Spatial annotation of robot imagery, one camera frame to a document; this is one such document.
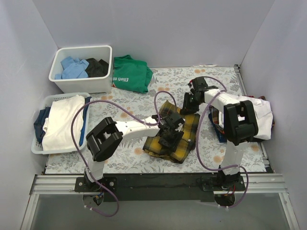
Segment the yellow plaid long sleeve shirt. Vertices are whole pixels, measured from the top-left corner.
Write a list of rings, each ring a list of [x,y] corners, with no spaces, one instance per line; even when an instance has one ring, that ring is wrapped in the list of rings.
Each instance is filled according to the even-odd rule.
[[[159,137],[148,137],[143,146],[144,152],[153,157],[162,158],[164,160],[182,164],[188,154],[195,149],[196,133],[200,115],[183,115],[182,118],[185,120],[184,126],[181,129],[181,131],[183,131],[183,136],[178,143],[175,152],[159,144]]]

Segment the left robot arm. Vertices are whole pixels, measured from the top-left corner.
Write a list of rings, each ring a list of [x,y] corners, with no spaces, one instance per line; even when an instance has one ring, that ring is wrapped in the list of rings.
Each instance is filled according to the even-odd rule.
[[[175,152],[184,134],[184,123],[185,120],[177,112],[164,117],[152,115],[140,122],[120,122],[111,117],[104,118],[86,136],[87,148],[92,155],[84,170],[86,187],[93,192],[101,188],[105,161],[123,141],[157,137],[162,150]]]

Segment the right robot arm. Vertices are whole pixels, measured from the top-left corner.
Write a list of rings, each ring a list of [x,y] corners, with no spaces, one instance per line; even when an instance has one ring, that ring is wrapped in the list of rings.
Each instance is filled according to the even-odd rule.
[[[217,86],[209,86],[205,80],[206,78],[215,80],[219,84],[222,83],[213,77],[206,76],[190,80],[188,83],[189,92],[184,95],[183,107],[180,113],[182,115],[194,114],[199,111],[201,104],[207,104],[201,115],[196,134],[196,153],[197,157],[200,158],[198,140],[204,115],[210,106],[222,112],[224,116],[224,136],[227,139],[224,160],[219,168],[215,170],[208,168],[207,170],[221,174],[217,178],[217,184],[220,189],[226,191],[235,184],[232,175],[239,174],[243,168],[241,161],[244,149],[247,143],[251,142],[253,137],[257,135],[259,128],[251,101],[233,99],[226,94],[227,89],[224,85],[222,85],[221,90]]]

